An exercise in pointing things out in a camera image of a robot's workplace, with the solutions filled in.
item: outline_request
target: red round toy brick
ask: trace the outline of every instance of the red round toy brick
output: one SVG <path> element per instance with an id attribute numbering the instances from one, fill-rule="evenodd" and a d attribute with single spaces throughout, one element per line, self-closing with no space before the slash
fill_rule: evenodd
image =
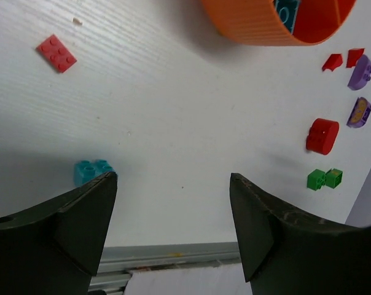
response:
<path id="1" fill-rule="evenodd" d="M 316 119 L 307 136 L 306 148 L 327 155 L 333 148 L 339 129 L 340 124 L 336 121 Z"/>

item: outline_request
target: blue toy block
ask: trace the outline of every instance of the blue toy block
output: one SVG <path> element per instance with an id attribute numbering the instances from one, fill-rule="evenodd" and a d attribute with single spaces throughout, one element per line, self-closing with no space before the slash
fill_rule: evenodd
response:
<path id="1" fill-rule="evenodd" d="M 293 34 L 300 0 L 275 0 L 274 4 L 279 18 Z"/>
<path id="2" fill-rule="evenodd" d="M 114 172 L 106 160 L 96 160 L 94 162 L 87 160 L 80 161 L 74 166 L 74 184 L 79 187 L 97 176 L 110 171 Z"/>

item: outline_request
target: metal frame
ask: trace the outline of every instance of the metal frame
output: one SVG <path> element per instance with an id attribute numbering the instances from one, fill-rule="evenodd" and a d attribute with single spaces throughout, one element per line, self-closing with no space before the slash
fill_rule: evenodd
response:
<path id="1" fill-rule="evenodd" d="M 105 290 L 122 295 L 132 272 L 139 269 L 177 269 L 240 263 L 237 242 L 189 245 L 105 248 L 97 277 L 89 291 Z"/>

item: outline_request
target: red curved block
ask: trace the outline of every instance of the red curved block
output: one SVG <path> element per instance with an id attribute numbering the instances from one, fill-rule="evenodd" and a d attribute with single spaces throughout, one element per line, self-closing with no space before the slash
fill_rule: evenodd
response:
<path id="1" fill-rule="evenodd" d="M 325 64 L 322 67 L 322 71 L 325 71 L 327 69 L 334 71 L 339 66 L 343 64 L 343 56 L 341 54 L 332 54 L 329 59 L 325 62 Z"/>
<path id="2" fill-rule="evenodd" d="M 357 61 L 364 54 L 364 48 L 354 48 L 348 51 L 348 59 L 346 61 L 346 67 L 353 68 L 356 66 Z"/>
<path id="3" fill-rule="evenodd" d="M 46 57 L 48 62 L 61 73 L 65 72 L 76 62 L 76 58 L 55 35 L 51 35 L 41 43 L 37 47 L 37 51 Z"/>
<path id="4" fill-rule="evenodd" d="M 333 148 L 339 129 L 340 124 L 336 121 L 316 119 L 307 136 L 306 148 L 327 155 Z"/>

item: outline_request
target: building block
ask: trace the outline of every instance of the building block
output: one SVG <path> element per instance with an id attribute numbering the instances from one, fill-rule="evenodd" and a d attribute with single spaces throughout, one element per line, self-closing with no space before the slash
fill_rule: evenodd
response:
<path id="1" fill-rule="evenodd" d="M 330 169 L 326 173 L 326 186 L 335 189 L 343 180 L 343 172 L 338 169 Z"/>
<path id="2" fill-rule="evenodd" d="M 106 160 L 96 160 L 90 162 L 87 160 L 80 161 L 74 166 L 74 184 L 81 186 L 97 176 L 114 171 Z"/>
<path id="3" fill-rule="evenodd" d="M 348 87 L 352 90 L 364 88 L 371 80 L 371 60 L 367 55 L 362 55 L 356 63 Z"/>
<path id="4" fill-rule="evenodd" d="M 338 122 L 316 119 L 307 136 L 306 149 L 327 155 L 333 148 L 339 129 Z"/>
<path id="5" fill-rule="evenodd" d="M 65 72 L 76 62 L 76 58 L 55 35 L 51 35 L 38 45 L 37 51 L 60 73 Z"/>
<path id="6" fill-rule="evenodd" d="M 326 174 L 319 169 L 315 169 L 307 176 L 307 188 L 317 191 L 326 183 Z"/>
<path id="7" fill-rule="evenodd" d="M 356 66 L 357 61 L 364 54 L 364 48 L 354 48 L 348 51 L 348 59 L 346 61 L 346 67 L 353 68 Z"/>
<path id="8" fill-rule="evenodd" d="M 300 0 L 275 0 L 274 4 L 280 20 L 293 34 Z"/>
<path id="9" fill-rule="evenodd" d="M 335 53 L 332 54 L 328 60 L 325 62 L 325 64 L 322 67 L 322 71 L 324 72 L 325 70 L 329 69 L 331 71 L 334 71 L 337 69 L 339 66 L 343 64 L 343 56 L 342 54 Z"/>
<path id="10" fill-rule="evenodd" d="M 346 125 L 351 128 L 363 127 L 367 122 L 370 113 L 371 104 L 364 97 L 359 97 L 355 106 L 353 107 L 351 116 Z"/>

